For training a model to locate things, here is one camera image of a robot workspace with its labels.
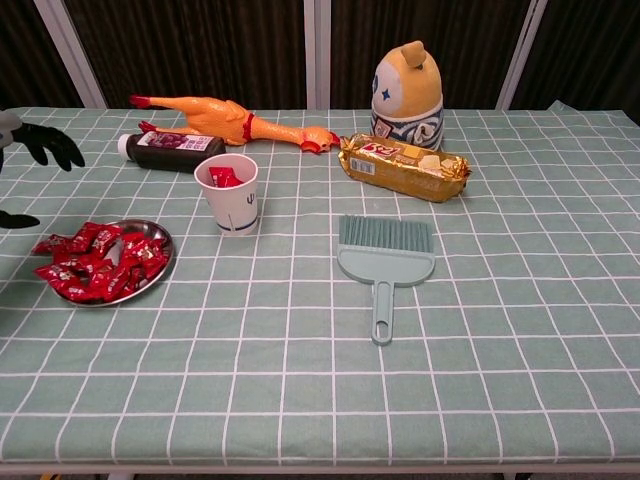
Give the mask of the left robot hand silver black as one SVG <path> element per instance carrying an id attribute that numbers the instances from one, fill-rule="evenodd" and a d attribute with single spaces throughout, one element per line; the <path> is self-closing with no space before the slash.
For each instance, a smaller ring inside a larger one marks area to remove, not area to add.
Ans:
<path id="1" fill-rule="evenodd" d="M 1 112 L 1 164 L 4 164 L 4 148 L 13 143 L 23 144 L 32 158 L 40 165 L 48 165 L 45 153 L 49 150 L 58 166 L 71 171 L 72 166 L 84 167 L 85 161 L 75 142 L 62 131 L 48 126 L 25 123 L 17 115 Z"/>

